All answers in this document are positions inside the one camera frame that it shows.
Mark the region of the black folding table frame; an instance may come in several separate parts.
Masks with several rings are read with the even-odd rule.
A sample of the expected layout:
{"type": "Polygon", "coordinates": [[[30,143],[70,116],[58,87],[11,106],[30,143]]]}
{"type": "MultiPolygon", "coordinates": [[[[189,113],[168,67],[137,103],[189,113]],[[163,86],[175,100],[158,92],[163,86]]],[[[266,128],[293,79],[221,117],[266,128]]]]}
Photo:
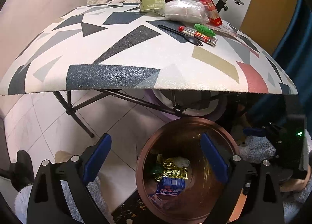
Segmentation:
{"type": "Polygon", "coordinates": [[[55,98],[70,118],[91,138],[101,137],[123,118],[136,130],[159,129],[165,123],[179,119],[142,104],[123,100],[97,90],[53,91],[55,98]]]}

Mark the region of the flat clear red package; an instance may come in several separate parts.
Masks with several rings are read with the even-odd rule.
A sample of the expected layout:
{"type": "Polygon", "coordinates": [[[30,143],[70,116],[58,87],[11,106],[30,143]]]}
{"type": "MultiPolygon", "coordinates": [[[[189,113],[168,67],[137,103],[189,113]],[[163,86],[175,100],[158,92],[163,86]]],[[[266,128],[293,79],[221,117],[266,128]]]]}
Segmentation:
{"type": "Polygon", "coordinates": [[[210,29],[212,29],[215,33],[219,32],[219,33],[223,33],[226,35],[231,35],[233,37],[238,37],[238,34],[236,32],[234,32],[231,28],[227,27],[227,26],[215,26],[211,23],[208,23],[207,25],[210,29]]]}

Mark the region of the gold foil wrapper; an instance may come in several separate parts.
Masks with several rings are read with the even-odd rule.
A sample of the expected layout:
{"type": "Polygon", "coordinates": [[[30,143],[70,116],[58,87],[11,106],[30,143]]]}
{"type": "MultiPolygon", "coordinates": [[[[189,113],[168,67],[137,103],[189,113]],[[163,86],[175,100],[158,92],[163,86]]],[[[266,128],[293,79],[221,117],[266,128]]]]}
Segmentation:
{"type": "Polygon", "coordinates": [[[157,182],[162,178],[188,179],[189,161],[184,158],[168,158],[157,165],[153,170],[153,176],[157,182]]]}

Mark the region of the blue red snack box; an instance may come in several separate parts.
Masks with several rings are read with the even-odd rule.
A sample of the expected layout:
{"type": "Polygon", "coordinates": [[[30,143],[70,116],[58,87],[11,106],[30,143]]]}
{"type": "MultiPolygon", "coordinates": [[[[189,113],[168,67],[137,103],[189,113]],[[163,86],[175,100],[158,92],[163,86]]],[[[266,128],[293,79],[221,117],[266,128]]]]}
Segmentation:
{"type": "Polygon", "coordinates": [[[178,196],[186,187],[184,179],[164,177],[157,185],[156,194],[164,196],[178,196]]]}

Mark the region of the light blue fluffy sleeve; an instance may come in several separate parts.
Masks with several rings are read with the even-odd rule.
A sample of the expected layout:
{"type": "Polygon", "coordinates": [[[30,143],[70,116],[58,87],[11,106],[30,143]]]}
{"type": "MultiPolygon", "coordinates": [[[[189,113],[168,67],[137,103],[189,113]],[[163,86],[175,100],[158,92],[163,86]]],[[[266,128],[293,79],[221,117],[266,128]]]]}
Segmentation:
{"type": "Polygon", "coordinates": [[[269,160],[276,153],[276,149],[266,137],[248,136],[238,148],[243,160],[256,164],[269,160]]]}

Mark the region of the clear bag of white stuff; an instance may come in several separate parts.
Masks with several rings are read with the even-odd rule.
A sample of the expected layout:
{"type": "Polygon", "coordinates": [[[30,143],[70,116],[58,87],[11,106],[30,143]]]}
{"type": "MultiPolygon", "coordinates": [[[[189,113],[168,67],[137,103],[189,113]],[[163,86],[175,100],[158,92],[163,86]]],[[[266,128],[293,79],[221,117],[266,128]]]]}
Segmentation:
{"type": "Polygon", "coordinates": [[[164,16],[172,21],[206,24],[209,22],[205,6],[192,0],[174,0],[166,4],[164,16]]]}

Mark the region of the black plastic fork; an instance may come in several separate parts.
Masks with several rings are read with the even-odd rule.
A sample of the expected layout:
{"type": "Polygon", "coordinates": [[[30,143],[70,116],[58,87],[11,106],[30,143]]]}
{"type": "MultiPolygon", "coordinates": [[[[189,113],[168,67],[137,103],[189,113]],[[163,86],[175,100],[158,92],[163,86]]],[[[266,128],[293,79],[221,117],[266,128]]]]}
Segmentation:
{"type": "Polygon", "coordinates": [[[167,30],[171,33],[174,33],[174,34],[177,34],[177,35],[183,37],[187,42],[190,42],[191,44],[194,44],[195,46],[202,46],[203,45],[202,42],[200,40],[196,39],[195,37],[185,35],[182,32],[179,32],[179,31],[172,29],[170,27],[167,27],[167,26],[158,25],[158,27],[163,29],[163,30],[167,30]]]}

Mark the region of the brown round trash bin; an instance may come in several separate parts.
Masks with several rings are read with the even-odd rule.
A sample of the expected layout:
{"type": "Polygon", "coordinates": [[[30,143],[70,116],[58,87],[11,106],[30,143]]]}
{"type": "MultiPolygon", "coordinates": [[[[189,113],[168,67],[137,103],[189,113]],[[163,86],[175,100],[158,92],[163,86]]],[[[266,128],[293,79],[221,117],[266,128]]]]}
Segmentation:
{"type": "Polygon", "coordinates": [[[203,222],[221,194],[224,185],[215,174],[200,146],[203,133],[232,154],[238,146],[232,136],[216,123],[198,117],[185,117],[167,123],[145,143],[136,166],[136,185],[147,208],[168,223],[203,222]],[[157,181],[152,170],[158,154],[168,158],[186,158],[186,187],[178,196],[157,195],[157,181]]]}

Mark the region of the beige green tape roll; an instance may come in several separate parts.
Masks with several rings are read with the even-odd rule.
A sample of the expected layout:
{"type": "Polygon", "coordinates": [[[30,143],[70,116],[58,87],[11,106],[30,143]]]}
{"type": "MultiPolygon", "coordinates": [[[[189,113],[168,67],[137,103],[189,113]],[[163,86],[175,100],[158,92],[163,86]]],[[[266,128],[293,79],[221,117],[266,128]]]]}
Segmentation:
{"type": "Polygon", "coordinates": [[[140,11],[151,12],[163,10],[166,7],[165,0],[140,0],[140,11]]]}

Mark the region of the red white carton box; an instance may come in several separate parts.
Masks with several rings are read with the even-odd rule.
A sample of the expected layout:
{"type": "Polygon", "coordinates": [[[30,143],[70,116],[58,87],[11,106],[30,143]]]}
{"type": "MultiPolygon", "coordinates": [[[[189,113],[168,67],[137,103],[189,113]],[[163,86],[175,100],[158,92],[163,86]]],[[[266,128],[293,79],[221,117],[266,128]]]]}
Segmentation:
{"type": "Polygon", "coordinates": [[[199,2],[204,5],[209,22],[214,26],[221,26],[223,22],[213,0],[199,0],[199,2]]]}

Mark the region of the blue curtain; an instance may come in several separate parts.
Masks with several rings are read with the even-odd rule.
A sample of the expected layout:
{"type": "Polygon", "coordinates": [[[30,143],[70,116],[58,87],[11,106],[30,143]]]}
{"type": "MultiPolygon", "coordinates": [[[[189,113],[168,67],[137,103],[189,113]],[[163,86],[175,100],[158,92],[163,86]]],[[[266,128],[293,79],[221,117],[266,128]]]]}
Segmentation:
{"type": "MultiPolygon", "coordinates": [[[[311,130],[311,9],[305,0],[298,0],[291,22],[273,53],[273,59],[284,69],[298,91],[298,100],[311,130]]],[[[254,127],[267,122],[285,122],[285,102],[282,95],[258,95],[247,112],[254,127]]]]}

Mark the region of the red capped clear tube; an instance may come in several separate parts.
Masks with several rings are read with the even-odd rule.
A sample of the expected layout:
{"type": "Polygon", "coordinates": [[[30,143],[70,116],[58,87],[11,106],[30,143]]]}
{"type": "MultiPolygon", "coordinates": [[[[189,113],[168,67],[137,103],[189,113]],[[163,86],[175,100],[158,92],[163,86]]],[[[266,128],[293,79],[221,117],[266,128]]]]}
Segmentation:
{"type": "Polygon", "coordinates": [[[197,38],[198,40],[201,40],[202,42],[205,42],[206,44],[209,44],[212,47],[216,46],[216,40],[215,39],[208,37],[208,36],[198,32],[196,30],[193,30],[189,27],[180,26],[178,28],[178,31],[182,32],[186,35],[193,36],[194,38],[197,38]]]}

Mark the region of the geometric patterned tablecloth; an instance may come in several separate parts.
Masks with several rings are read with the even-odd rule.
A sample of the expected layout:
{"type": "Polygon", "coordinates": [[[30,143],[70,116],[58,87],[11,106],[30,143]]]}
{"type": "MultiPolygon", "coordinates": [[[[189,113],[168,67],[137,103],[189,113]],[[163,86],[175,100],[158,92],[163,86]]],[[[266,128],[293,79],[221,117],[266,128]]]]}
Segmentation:
{"type": "Polygon", "coordinates": [[[40,32],[1,81],[2,95],[91,89],[178,89],[295,95],[285,71],[240,31],[195,46],[178,23],[134,3],[81,6],[40,32]]]}

